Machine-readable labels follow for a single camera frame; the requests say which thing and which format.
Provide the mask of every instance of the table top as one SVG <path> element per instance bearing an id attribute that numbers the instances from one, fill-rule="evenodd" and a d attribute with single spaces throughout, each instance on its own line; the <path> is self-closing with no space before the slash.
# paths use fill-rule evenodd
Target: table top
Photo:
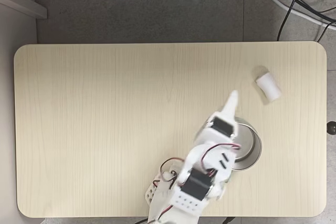
<path id="1" fill-rule="evenodd" d="M 266 67 L 282 90 L 267 104 Z M 17 203 L 29 217 L 147 216 L 144 193 L 237 89 L 259 161 L 204 216 L 316 216 L 327 57 L 315 42 L 28 45 L 14 59 Z"/>

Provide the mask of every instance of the white cylinder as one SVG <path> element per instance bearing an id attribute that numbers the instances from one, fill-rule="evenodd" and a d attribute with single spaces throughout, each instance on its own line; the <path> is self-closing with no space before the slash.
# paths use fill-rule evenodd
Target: white cylinder
<path id="1" fill-rule="evenodd" d="M 281 96 L 281 90 L 269 72 L 259 77 L 256 83 L 263 90 L 268 101 L 272 102 Z"/>

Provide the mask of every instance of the gray floor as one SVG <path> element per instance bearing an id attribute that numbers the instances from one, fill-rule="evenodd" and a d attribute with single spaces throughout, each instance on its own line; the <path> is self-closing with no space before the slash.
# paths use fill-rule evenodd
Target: gray floor
<path id="1" fill-rule="evenodd" d="M 133 43 L 274 41 L 286 12 L 270 0 L 36 0 L 49 11 L 38 42 Z M 317 10 L 336 0 L 306 0 Z M 291 15 L 281 40 L 315 40 L 321 28 Z M 322 40 L 328 54 L 328 121 L 336 121 L 336 32 Z M 328 200 L 314 218 L 236 218 L 232 224 L 326 224 L 336 221 L 336 136 L 328 136 Z M 139 218 L 46 219 L 48 224 L 133 224 Z M 222 223 L 202 218 L 200 223 Z"/>

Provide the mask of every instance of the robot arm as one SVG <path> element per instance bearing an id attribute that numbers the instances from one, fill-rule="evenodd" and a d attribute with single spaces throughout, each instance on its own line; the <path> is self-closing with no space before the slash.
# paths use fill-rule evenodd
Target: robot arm
<path id="1" fill-rule="evenodd" d="M 233 143 L 238 134 L 237 104 L 238 92 L 233 91 L 223 109 L 213 113 L 197 133 L 184 162 L 175 162 L 169 172 L 160 168 L 157 184 L 146 192 L 148 223 L 197 224 L 209 200 L 224 194 L 235 164 L 234 149 L 240 147 Z"/>

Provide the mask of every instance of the metal cup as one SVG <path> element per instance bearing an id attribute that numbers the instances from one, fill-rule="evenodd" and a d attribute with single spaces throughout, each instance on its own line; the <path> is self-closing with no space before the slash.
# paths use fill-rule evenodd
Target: metal cup
<path id="1" fill-rule="evenodd" d="M 252 167 L 261 155 L 261 139 L 252 125 L 242 118 L 235 118 L 238 124 L 238 135 L 234 143 L 240 144 L 237 151 L 236 163 L 232 170 L 246 170 Z"/>

